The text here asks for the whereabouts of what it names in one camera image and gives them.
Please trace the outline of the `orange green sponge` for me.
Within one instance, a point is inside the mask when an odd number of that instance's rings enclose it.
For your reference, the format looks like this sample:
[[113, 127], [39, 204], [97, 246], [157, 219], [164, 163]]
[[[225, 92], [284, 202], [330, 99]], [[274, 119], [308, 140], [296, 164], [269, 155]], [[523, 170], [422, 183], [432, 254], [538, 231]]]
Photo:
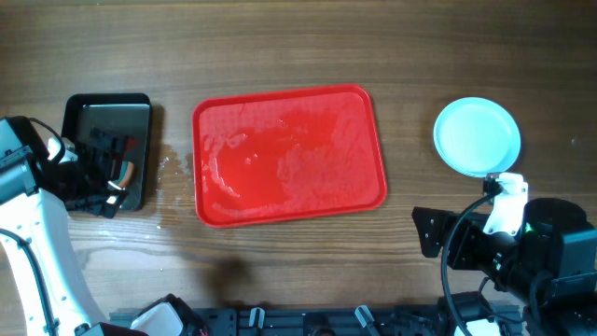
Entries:
[[120, 175], [114, 183], [121, 189], [125, 189], [131, 183], [134, 175], [134, 164], [130, 161], [124, 161], [120, 168]]

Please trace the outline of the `white plate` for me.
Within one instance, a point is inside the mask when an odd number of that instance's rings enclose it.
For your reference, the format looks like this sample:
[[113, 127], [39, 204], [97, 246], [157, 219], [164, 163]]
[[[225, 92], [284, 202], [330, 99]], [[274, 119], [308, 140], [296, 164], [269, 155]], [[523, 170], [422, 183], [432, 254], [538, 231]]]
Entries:
[[499, 104], [465, 97], [446, 105], [432, 131], [439, 157], [454, 171], [471, 177], [505, 172], [521, 153], [521, 132]]

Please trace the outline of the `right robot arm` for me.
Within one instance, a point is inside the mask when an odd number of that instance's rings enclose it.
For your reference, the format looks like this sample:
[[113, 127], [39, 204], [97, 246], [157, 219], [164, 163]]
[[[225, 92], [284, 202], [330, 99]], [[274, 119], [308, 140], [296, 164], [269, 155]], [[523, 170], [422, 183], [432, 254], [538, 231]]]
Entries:
[[411, 216], [425, 257], [485, 273], [497, 290], [524, 303], [531, 334], [595, 334], [596, 229], [579, 205], [531, 200], [513, 235], [484, 232], [489, 218], [478, 213], [416, 207]]

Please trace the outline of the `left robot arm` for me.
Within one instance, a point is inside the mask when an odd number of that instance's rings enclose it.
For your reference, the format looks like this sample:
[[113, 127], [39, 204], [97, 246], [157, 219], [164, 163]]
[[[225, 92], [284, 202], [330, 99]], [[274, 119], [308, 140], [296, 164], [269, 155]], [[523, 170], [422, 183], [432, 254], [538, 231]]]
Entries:
[[1, 245], [13, 273], [30, 335], [206, 335], [206, 323], [169, 294], [128, 327], [111, 324], [90, 294], [67, 228], [71, 211], [113, 217], [127, 196], [116, 185], [127, 135], [93, 128], [84, 142], [56, 135], [50, 153], [36, 126], [1, 120]]

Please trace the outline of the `red plastic tray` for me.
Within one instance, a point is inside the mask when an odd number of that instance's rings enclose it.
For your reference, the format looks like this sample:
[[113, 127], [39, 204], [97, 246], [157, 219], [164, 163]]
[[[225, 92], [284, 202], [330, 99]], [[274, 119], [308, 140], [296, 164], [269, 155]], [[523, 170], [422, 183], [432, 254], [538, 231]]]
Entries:
[[368, 211], [388, 194], [372, 99], [357, 84], [210, 98], [190, 125], [195, 211], [209, 227]]

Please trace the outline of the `black water basin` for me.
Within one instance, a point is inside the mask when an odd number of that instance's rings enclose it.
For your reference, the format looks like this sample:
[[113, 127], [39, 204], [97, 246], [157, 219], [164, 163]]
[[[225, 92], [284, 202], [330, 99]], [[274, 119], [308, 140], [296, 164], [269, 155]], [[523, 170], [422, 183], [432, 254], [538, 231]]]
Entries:
[[132, 139], [124, 154], [133, 169], [123, 211], [144, 205], [152, 117], [150, 99], [143, 93], [80, 93], [66, 102], [61, 136], [71, 142], [81, 141], [94, 127]]

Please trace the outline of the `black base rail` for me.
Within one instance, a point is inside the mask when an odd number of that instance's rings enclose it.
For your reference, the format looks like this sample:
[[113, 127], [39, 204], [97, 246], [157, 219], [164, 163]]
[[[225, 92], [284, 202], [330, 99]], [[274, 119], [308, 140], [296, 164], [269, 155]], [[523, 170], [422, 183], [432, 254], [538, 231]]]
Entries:
[[151, 322], [147, 327], [135, 321], [136, 311], [112, 313], [110, 322], [136, 328], [147, 335], [460, 335], [452, 318], [440, 304], [398, 305], [394, 308], [369, 308], [369, 316], [358, 317], [352, 309], [196, 309], [202, 325], [185, 322]]

